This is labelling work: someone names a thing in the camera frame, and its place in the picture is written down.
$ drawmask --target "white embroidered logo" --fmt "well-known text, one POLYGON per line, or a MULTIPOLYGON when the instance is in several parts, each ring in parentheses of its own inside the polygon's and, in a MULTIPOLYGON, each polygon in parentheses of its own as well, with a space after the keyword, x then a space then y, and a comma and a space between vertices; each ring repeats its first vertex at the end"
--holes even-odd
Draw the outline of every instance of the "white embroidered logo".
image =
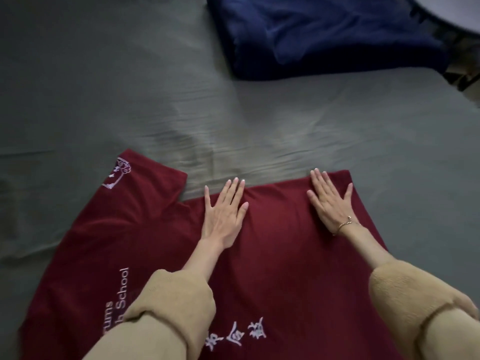
POLYGON ((257 340, 263 336, 265 339, 267 338, 267 335, 265 335, 265 332, 264 332, 264 327, 262 325, 262 320, 264 318, 261 317, 260 321, 258 321, 257 323, 253 323, 253 322, 250 322, 250 326, 248 326, 247 328, 252 328, 253 330, 250 332, 250 336, 256 338, 257 340))
POLYGON ((210 351, 213 351, 213 346, 217 344, 217 341, 222 341, 223 339, 223 337, 219 337, 216 333, 211 333, 210 336, 207 336, 205 339, 205 346, 208 346, 210 351))
POLYGON ((242 344, 240 343, 240 340, 242 339, 244 334, 245 333, 237 330, 237 321, 235 321, 235 322, 233 322, 232 330, 230 331, 230 334, 226 337, 226 339, 228 341, 231 341, 231 342, 237 344, 238 346, 242 346, 242 344))
POLYGON ((112 174, 110 174, 108 177, 109 178, 115 178, 117 179, 112 182, 112 183, 103 183, 102 186, 107 187, 109 190, 111 190, 115 185, 122 179, 122 177, 130 173, 132 171, 132 167, 130 166, 130 163, 127 162, 125 159, 122 159, 121 157, 117 158, 117 166, 113 169, 112 174))

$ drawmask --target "tan fleece cuff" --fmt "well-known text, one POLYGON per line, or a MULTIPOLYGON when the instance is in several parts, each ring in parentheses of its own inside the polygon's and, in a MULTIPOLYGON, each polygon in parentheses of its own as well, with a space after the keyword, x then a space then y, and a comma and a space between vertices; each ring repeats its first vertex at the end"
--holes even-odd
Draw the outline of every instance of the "tan fleece cuff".
POLYGON ((151 312, 169 323, 185 339, 187 357, 196 360, 215 315, 212 290, 201 276, 187 271, 157 270, 125 312, 124 321, 151 312))
POLYGON ((400 260, 373 271, 369 292, 400 353, 408 359, 422 358, 417 341, 428 322, 444 309, 460 308, 478 319, 478 310, 468 296, 400 260))

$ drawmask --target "folded blue garment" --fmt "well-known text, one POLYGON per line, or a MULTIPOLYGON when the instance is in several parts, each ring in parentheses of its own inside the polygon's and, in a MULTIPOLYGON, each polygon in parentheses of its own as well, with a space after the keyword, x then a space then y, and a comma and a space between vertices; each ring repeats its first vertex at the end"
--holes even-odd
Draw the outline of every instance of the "folded blue garment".
POLYGON ((246 80, 427 67, 448 57, 397 0, 207 0, 234 74, 246 80))

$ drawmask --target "maroon shirt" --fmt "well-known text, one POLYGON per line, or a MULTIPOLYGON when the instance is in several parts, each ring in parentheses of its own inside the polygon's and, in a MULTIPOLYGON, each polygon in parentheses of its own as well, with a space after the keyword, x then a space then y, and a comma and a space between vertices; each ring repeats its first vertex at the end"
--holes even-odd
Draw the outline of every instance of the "maroon shirt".
MULTIPOLYGON (((330 177, 343 195, 349 172, 330 177)), ((22 359, 81 359, 155 270, 183 267, 205 213, 203 198, 177 201, 186 180, 121 154, 43 275, 21 327, 22 359)), ((201 359, 400 359, 370 303, 369 267, 320 222, 311 188, 306 177, 245 189, 243 228, 209 282, 217 311, 201 359)), ((384 245, 356 191, 352 205, 384 245)))

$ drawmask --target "hand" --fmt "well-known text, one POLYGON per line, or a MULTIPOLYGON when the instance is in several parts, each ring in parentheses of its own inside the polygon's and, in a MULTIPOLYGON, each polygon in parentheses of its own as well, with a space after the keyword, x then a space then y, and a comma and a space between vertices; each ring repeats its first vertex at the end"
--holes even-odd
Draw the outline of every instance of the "hand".
POLYGON ((310 176, 317 194, 309 190, 307 195, 328 231, 337 234, 339 226, 349 220, 348 216, 352 218, 353 222, 359 223, 352 209, 353 183, 348 185, 345 198, 342 199, 326 172, 320 173, 318 169, 315 169, 310 171, 310 176))
POLYGON ((233 182, 229 179, 225 183, 214 207, 210 204, 210 194, 205 186, 205 221, 201 238, 219 242, 223 249, 230 248, 235 242, 248 209, 248 202, 239 208, 245 181, 242 180, 240 184, 238 181, 235 178, 233 182))

